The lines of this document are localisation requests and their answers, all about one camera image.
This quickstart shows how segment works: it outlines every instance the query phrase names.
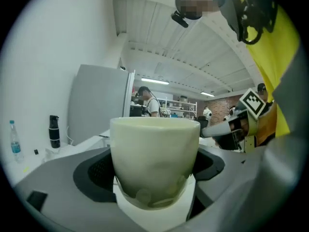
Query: ceiling light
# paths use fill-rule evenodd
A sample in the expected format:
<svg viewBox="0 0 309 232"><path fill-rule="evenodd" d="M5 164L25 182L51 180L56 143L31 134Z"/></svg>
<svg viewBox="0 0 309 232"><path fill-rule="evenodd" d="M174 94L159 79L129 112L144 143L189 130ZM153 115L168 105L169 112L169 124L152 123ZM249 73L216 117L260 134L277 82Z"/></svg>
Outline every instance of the ceiling light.
<svg viewBox="0 0 309 232"><path fill-rule="evenodd" d="M142 78L141 79L144 82L150 82L150 83L159 83L159 84L169 84L168 82L163 82L163 81L158 81L158 80L153 80L153 79L147 79L147 78Z"/></svg>
<svg viewBox="0 0 309 232"><path fill-rule="evenodd" d="M205 92L201 92L201 94L202 94L202 95L208 95L208 96L210 96L210 97L214 97L214 95L207 94L207 93L205 93Z"/></svg>

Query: black clip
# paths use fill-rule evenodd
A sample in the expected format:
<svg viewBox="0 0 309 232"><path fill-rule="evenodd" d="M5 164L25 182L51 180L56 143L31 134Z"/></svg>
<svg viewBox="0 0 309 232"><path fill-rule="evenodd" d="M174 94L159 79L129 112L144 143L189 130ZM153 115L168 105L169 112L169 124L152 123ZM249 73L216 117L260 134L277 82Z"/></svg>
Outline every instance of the black clip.
<svg viewBox="0 0 309 232"><path fill-rule="evenodd" d="M263 33L263 28L268 32L274 30L278 4L274 0L244 0L244 10L241 16L240 23L243 27L241 41L246 44L257 43ZM252 27L257 31L257 36L254 40L247 41L247 28Z"/></svg>

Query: ceramic cup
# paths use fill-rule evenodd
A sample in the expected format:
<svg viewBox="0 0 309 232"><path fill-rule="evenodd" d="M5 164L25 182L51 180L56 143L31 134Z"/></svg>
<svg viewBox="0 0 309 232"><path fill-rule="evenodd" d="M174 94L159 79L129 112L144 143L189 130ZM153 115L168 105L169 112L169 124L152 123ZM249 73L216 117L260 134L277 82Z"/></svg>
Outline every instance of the ceramic cup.
<svg viewBox="0 0 309 232"><path fill-rule="evenodd" d="M198 122L183 118L112 119L112 162L124 197L144 210L175 203L192 172L199 132Z"/></svg>

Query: plastic bottle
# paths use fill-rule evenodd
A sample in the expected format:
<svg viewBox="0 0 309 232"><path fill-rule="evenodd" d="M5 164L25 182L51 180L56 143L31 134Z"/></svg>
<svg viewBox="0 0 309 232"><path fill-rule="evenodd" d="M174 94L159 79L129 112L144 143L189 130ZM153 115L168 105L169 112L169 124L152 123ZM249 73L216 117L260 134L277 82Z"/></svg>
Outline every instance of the plastic bottle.
<svg viewBox="0 0 309 232"><path fill-rule="evenodd" d="M11 125L11 148L12 152L14 154L15 161L18 163L22 162L24 159L24 155L21 152L20 144L19 144L19 138L16 131L14 120L10 120Z"/></svg>

